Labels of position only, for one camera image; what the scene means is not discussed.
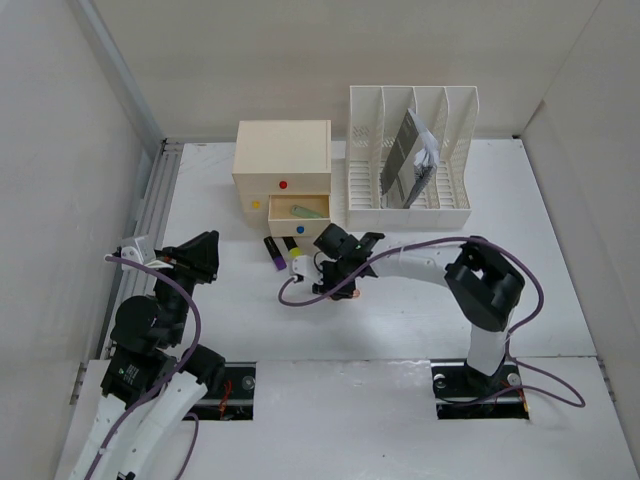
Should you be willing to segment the green transparent cap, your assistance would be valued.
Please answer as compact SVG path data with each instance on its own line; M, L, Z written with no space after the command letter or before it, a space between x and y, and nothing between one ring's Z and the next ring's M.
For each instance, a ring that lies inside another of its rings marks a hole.
M300 205L293 205L291 207L291 214L304 219L321 219L324 217L323 214Z

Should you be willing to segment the purple highlighter marker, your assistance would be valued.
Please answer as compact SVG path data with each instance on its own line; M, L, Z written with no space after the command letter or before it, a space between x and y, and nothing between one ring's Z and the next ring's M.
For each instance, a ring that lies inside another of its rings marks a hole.
M287 264L275 240L271 236L267 236L263 239L263 242L276 267L276 270L285 270L287 268Z

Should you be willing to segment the grey setup guide booklet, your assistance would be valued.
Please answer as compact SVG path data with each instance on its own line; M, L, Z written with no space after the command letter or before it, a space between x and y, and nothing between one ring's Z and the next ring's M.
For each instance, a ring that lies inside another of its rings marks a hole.
M380 174L381 207L409 209L440 163L439 142L408 108Z

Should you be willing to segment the cream drawer cabinet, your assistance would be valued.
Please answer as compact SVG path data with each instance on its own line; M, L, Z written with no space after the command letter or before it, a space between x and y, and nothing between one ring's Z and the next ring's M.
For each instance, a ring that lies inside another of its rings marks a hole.
M318 236L331 222L331 122L241 121L232 177L249 226L274 237ZM293 205L324 217L298 218Z

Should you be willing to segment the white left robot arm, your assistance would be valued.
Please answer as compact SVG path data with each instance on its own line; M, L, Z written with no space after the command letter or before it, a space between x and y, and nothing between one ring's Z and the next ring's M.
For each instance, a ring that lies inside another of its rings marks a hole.
M192 295L219 269L219 233L154 249L130 237L106 261L155 278L152 294L124 300L110 339L115 350L100 384L91 431L73 479L143 479L169 435L195 404L223 387L226 360L200 344L202 319Z

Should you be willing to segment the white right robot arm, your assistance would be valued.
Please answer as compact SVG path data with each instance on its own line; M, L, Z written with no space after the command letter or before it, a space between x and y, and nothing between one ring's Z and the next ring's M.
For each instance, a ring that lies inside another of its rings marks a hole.
M383 239L383 234L373 232L358 239L329 225L314 241L327 259L320 264L320 281L313 292L334 290L332 299L350 299L356 282L339 284L353 272L362 278L398 277L448 288L471 323L463 381L470 391L487 393L500 379L508 325L525 286L522 275L501 253L476 240L458 247L404 245L384 255L375 249Z

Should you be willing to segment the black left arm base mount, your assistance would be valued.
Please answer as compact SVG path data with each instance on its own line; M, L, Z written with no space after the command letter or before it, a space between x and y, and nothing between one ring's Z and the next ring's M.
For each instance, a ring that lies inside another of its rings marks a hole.
M191 412L205 421L251 421L255 387L255 363L228 363L219 388L207 393Z

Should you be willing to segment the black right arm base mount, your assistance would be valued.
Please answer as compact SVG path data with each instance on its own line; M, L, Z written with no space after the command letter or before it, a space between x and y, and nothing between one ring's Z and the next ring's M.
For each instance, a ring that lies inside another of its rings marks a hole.
M510 390L521 384L519 369L512 362L488 377L464 360L434 361L431 374L439 420L529 419L523 391Z

